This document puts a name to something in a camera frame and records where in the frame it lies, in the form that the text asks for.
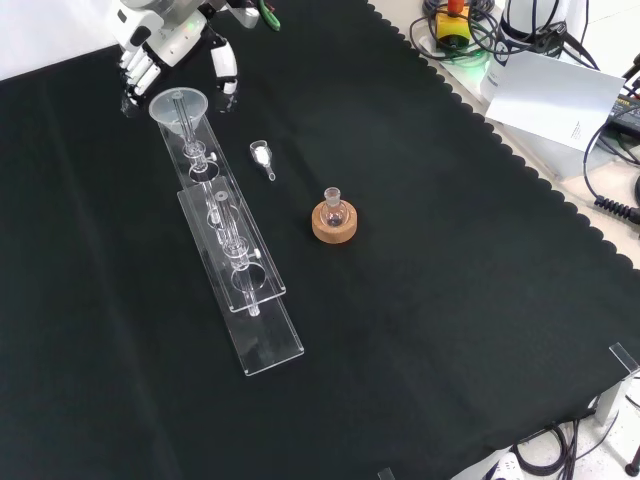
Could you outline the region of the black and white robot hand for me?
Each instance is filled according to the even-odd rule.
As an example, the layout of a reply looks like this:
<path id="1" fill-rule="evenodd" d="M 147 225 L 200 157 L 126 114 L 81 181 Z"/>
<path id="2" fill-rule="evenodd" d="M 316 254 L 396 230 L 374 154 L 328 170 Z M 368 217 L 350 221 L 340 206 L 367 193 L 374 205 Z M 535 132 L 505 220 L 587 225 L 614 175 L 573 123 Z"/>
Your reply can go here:
<path id="1" fill-rule="evenodd" d="M 121 112 L 136 116 L 161 77 L 203 42 L 210 44 L 217 89 L 233 96 L 238 89 L 235 53 L 210 25 L 217 12 L 231 7 L 229 1 L 113 1 L 106 24 L 122 49 Z"/>

